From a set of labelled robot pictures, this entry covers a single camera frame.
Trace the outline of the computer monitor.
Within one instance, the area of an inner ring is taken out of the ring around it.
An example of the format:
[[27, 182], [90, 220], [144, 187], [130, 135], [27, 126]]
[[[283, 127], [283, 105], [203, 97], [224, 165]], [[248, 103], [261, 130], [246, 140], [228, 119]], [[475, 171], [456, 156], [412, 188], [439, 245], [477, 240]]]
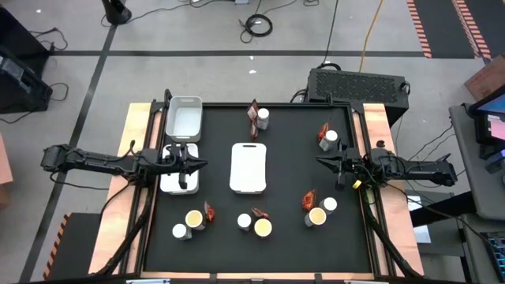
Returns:
[[479, 144], [505, 144], [505, 85], [469, 107]]

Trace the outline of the grey desk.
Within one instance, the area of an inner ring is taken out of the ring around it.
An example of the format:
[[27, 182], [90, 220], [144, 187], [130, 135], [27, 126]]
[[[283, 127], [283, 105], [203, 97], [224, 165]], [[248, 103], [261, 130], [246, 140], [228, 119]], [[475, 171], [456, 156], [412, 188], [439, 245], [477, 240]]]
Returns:
[[490, 174], [486, 162], [479, 157], [480, 145], [476, 142], [473, 119], [464, 106], [449, 108], [452, 125], [457, 137], [466, 176], [473, 195], [477, 214], [483, 219], [505, 221], [505, 169]]

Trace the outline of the brown cardboard box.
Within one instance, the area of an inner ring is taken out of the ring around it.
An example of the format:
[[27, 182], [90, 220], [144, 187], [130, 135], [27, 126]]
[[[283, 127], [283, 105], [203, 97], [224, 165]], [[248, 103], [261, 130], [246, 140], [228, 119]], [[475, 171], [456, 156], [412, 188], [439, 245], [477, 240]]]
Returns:
[[505, 85], [505, 54], [500, 54], [464, 83], [476, 101]]

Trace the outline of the black mat orange striped edge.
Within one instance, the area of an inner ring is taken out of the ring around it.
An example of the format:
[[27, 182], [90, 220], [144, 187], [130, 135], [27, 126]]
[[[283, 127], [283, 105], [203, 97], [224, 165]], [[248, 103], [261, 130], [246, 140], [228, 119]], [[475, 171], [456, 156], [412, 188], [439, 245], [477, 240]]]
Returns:
[[471, 59], [471, 47], [452, 0], [406, 0], [426, 58]]
[[99, 229], [99, 214], [65, 214], [43, 272], [45, 281], [85, 278]]
[[505, 0], [451, 0], [475, 58], [505, 54]]

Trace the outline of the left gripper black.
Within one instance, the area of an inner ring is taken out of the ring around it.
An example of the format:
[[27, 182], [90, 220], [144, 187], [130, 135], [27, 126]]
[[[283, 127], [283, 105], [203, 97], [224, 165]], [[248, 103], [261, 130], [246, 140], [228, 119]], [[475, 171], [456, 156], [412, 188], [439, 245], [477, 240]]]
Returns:
[[[187, 174], [192, 174], [208, 164], [206, 159], [189, 156], [186, 159]], [[165, 166], [179, 166], [181, 164], [181, 145], [168, 144], [163, 148], [161, 163]], [[179, 182], [179, 170], [171, 174], [162, 174], [160, 188], [162, 190], [183, 190]]]

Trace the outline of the dark cabinet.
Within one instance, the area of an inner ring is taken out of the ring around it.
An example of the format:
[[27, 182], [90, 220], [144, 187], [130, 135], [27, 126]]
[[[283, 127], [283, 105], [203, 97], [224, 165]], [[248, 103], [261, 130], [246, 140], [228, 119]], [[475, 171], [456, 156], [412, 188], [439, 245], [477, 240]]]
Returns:
[[50, 51], [1, 5], [0, 46], [42, 76]]

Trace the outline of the black desk leg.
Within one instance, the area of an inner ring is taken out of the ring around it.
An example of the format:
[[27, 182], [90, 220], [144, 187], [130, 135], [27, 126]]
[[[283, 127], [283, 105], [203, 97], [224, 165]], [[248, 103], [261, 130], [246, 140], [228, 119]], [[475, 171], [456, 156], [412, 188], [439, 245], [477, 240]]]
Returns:
[[464, 192], [431, 204], [418, 203], [421, 207], [410, 212], [413, 227], [426, 226], [434, 222], [457, 219], [463, 215], [475, 215], [476, 205], [471, 192]]

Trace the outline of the backlit keyboard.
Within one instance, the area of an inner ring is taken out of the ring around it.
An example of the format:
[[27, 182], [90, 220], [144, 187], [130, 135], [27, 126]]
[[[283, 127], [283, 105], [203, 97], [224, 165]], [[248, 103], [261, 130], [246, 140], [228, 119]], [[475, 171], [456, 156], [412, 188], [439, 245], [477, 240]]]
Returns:
[[505, 283], [505, 231], [481, 232], [498, 281]]

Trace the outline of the black computer case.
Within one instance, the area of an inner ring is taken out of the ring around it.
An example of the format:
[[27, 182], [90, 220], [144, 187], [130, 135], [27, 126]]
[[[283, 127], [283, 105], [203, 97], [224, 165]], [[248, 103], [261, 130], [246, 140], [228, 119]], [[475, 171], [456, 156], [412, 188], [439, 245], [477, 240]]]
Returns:
[[311, 103], [382, 103], [389, 126], [409, 109], [410, 84], [404, 77], [356, 73], [336, 69], [311, 69], [306, 101]]

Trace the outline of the white plastic bin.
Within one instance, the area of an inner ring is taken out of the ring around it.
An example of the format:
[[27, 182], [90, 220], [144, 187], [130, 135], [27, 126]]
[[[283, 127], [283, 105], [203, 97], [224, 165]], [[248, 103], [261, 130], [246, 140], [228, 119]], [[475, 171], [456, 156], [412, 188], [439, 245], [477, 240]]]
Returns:
[[[163, 149], [163, 157], [170, 155], [169, 146], [167, 144]], [[199, 158], [198, 146], [196, 144], [187, 144], [188, 153], [196, 158]], [[182, 189], [179, 185], [179, 173], [161, 175], [160, 189], [170, 195], [189, 195], [194, 194], [199, 189], [199, 170], [185, 176], [187, 189]]]
[[267, 147], [236, 143], [231, 152], [230, 188], [237, 194], [261, 194], [266, 183]]
[[200, 140], [203, 103], [198, 96], [174, 96], [166, 116], [166, 135], [173, 141], [196, 143]]

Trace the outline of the black stand base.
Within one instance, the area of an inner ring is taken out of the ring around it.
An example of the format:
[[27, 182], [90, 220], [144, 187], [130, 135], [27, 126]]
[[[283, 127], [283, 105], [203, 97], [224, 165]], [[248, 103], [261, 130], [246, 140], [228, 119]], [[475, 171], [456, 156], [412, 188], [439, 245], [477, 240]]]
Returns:
[[122, 0], [101, 0], [104, 10], [105, 18], [112, 25], [119, 25], [127, 23], [131, 17], [131, 11], [125, 6]]

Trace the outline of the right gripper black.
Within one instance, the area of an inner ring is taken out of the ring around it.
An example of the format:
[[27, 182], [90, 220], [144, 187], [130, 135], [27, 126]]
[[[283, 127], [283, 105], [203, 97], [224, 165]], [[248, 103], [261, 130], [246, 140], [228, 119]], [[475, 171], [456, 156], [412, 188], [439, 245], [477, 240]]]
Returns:
[[365, 186], [363, 178], [365, 163], [360, 157], [359, 151], [356, 148], [349, 148], [347, 145], [339, 145], [339, 154], [339, 158], [337, 156], [318, 156], [316, 160], [332, 173], [337, 173], [335, 184], [337, 190], [344, 190], [346, 187], [354, 189], [353, 184], [356, 180], [361, 181], [361, 186], [356, 190], [363, 188]]

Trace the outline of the black equipment case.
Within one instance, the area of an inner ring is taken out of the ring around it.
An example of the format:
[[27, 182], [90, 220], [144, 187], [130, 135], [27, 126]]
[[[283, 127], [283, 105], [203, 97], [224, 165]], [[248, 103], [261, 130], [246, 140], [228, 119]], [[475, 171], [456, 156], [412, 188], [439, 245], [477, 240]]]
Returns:
[[52, 89], [0, 45], [0, 114], [46, 111]]

